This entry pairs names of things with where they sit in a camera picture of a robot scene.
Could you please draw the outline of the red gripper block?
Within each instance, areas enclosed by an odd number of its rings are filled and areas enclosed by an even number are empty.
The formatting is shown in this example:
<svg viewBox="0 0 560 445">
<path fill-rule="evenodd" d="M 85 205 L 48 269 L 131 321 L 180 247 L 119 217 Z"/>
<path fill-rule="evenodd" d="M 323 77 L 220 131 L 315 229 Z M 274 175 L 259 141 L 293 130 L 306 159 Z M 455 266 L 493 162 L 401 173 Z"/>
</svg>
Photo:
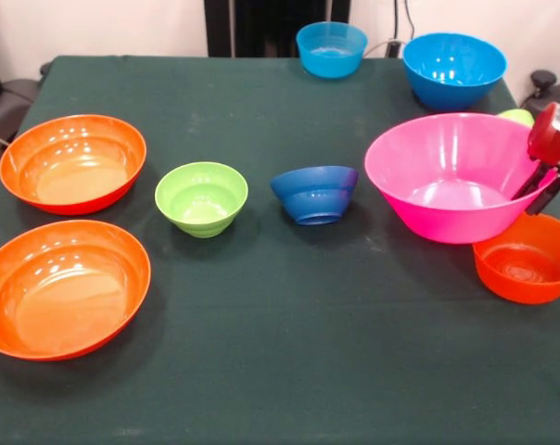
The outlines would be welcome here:
<svg viewBox="0 0 560 445">
<path fill-rule="evenodd" d="M 550 103 L 537 116 L 528 136 L 528 155 L 538 162 L 537 168 L 518 188 L 512 200 L 534 194 L 536 198 L 528 205 L 526 213 L 535 216 L 560 194 L 559 103 Z"/>
</svg>

